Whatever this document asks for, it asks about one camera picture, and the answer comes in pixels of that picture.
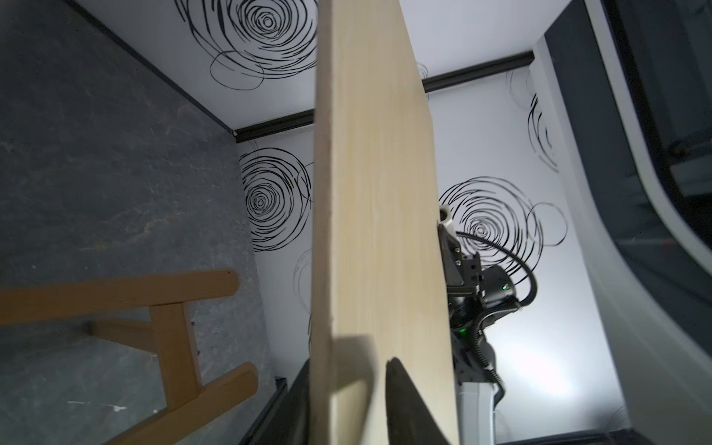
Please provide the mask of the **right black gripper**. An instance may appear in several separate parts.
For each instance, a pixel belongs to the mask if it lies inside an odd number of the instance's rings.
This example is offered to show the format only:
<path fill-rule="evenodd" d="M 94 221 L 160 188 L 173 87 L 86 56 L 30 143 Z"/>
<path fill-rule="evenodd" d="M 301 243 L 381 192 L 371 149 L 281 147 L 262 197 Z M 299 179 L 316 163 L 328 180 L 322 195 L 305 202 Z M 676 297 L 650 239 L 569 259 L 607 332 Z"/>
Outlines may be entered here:
<path fill-rule="evenodd" d="M 515 284 L 500 266 L 483 267 L 477 253 L 465 254 L 457 235 L 438 226 L 450 328 L 456 334 L 482 330 L 490 320 L 518 311 Z"/>

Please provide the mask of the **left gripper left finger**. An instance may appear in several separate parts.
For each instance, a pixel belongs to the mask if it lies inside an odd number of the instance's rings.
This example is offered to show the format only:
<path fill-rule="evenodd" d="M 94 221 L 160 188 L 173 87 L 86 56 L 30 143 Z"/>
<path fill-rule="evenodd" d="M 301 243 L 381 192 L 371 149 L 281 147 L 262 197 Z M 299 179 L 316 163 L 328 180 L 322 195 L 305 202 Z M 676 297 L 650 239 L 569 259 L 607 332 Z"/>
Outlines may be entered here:
<path fill-rule="evenodd" d="M 284 400 L 266 424 L 259 444 L 309 443 L 310 429 L 310 360 L 307 360 Z"/>

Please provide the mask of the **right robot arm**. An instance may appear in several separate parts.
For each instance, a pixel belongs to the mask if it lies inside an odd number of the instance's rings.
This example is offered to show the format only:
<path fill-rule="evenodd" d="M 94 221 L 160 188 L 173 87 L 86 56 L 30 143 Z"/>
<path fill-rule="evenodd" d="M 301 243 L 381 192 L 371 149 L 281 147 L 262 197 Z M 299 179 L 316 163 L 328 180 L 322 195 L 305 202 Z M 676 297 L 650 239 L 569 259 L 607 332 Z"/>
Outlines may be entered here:
<path fill-rule="evenodd" d="M 517 291 L 503 268 L 485 269 L 478 254 L 466 254 L 450 224 L 441 222 L 438 236 L 448 298 L 460 441 L 493 444 L 495 407 L 504 398 L 505 387 L 484 329 L 519 310 Z"/>

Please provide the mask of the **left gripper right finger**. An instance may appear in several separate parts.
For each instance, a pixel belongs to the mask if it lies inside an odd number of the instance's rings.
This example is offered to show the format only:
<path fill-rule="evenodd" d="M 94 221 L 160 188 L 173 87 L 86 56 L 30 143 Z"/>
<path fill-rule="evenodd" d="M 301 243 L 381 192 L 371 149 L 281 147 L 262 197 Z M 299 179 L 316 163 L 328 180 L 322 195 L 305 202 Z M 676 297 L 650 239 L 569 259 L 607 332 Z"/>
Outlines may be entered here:
<path fill-rule="evenodd" d="M 390 445 L 448 444 L 402 362 L 386 365 L 386 413 Z"/>

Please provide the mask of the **light plywood board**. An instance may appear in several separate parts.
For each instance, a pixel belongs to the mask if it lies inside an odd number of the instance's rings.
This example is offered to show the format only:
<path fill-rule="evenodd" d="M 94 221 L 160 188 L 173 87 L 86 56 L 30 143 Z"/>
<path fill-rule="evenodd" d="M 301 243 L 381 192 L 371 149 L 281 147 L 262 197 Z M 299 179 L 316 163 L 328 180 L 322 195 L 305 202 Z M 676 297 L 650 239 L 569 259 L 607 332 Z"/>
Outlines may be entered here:
<path fill-rule="evenodd" d="M 399 359 L 458 443 L 431 115 L 396 1 L 318 12 L 310 441 L 388 442 Z"/>

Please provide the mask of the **small wooden easel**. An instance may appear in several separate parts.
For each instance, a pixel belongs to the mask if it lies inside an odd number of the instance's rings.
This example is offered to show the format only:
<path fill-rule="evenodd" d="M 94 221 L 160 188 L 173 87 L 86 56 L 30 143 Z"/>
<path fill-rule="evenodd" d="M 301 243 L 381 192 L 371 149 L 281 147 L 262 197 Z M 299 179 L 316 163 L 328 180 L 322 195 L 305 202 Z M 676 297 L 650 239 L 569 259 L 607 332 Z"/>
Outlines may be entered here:
<path fill-rule="evenodd" d="M 112 439 L 114 444 L 175 444 L 246 402 L 259 386 L 253 363 L 243 363 L 203 384 L 187 305 L 232 297 L 239 280 L 231 269 L 150 274 L 72 284 L 4 289 L 1 323 L 20 324 L 147 308 L 148 322 L 94 320 L 90 333 L 152 352 L 159 360 L 166 409 Z"/>

